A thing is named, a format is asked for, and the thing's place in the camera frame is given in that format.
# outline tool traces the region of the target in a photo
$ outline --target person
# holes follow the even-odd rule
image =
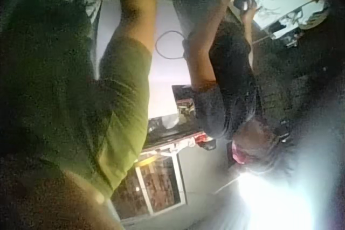
[[[100,4],[18,0],[4,14],[2,229],[121,229],[100,204],[146,138],[156,0],[121,0],[95,80],[90,52]]]
[[[232,141],[234,159],[248,165],[269,160],[278,136],[259,112],[252,47],[256,2],[246,0],[244,32],[224,19],[230,2],[217,0],[184,47],[199,125],[212,138]]]

